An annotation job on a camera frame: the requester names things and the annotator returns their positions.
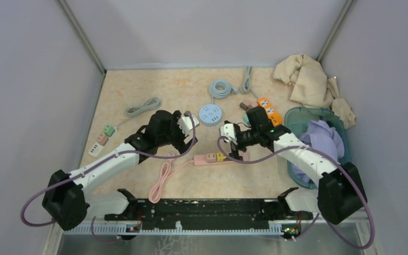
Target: green plug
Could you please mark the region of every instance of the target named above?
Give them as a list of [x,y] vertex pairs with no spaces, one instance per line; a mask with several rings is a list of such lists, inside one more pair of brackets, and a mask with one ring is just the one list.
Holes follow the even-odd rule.
[[107,125],[104,128],[104,133],[106,134],[106,136],[111,137],[113,133],[115,133],[115,129],[113,128],[112,125]]

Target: beige cloth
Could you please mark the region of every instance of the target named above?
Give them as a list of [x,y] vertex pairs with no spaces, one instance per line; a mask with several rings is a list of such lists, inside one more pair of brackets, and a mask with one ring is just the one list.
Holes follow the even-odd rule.
[[273,77],[293,86],[290,100],[315,108],[328,108],[334,100],[323,68],[308,55],[292,55],[280,62]]
[[355,125],[356,116],[345,99],[340,98],[335,78],[328,80],[321,64],[310,56],[292,55],[280,62],[273,77],[291,86],[290,100],[315,108],[330,108],[346,129]]
[[342,120],[345,129],[349,129],[350,127],[356,125],[356,115],[351,110],[351,106],[348,104],[345,98],[340,97],[337,87],[337,80],[335,77],[328,80],[328,88],[335,97],[331,106],[332,111],[340,118],[340,120]]

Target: pink power strip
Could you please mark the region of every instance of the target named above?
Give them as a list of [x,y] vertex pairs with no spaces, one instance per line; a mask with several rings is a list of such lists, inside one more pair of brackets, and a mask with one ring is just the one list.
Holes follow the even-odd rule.
[[[248,161],[249,156],[247,152],[239,151],[240,156],[243,158],[243,161]],[[227,164],[234,164],[235,162],[231,160],[226,161],[216,161],[216,158],[209,158],[209,155],[216,155],[216,153],[210,154],[203,154],[203,155],[196,155],[193,157],[193,163],[195,166],[219,166],[219,165],[227,165]]]

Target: light blue cable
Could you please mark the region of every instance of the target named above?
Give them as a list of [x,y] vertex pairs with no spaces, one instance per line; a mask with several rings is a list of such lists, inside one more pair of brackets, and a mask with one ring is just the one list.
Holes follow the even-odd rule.
[[224,99],[230,94],[237,94],[239,92],[238,88],[233,87],[223,79],[218,79],[209,86],[209,93],[212,96],[212,104],[214,104],[214,99]]

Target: crumpled cloth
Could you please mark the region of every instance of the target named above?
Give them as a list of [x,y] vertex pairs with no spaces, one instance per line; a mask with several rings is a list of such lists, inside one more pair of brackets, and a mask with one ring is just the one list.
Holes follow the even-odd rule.
[[345,129],[356,124],[351,107],[340,98],[335,77],[328,80],[321,64],[310,56],[303,54],[286,58],[276,66],[273,78],[293,88],[290,100],[306,107],[331,108],[342,120]]
[[[331,129],[325,121],[311,121],[307,132],[300,135],[300,140],[313,149],[326,153],[334,160],[345,155],[343,140],[337,131]],[[292,164],[293,173],[303,182],[309,183],[310,178]]]
[[335,77],[328,80],[328,87],[331,94],[335,98],[334,101],[332,101],[331,109],[343,122],[343,127],[345,127],[345,129],[349,129],[350,127],[356,125],[356,115],[351,110],[351,106],[348,104],[345,98],[340,97],[337,87],[337,80]]
[[321,64],[306,54],[292,55],[280,62],[273,78],[293,86],[290,100],[315,108],[328,108],[334,100]]

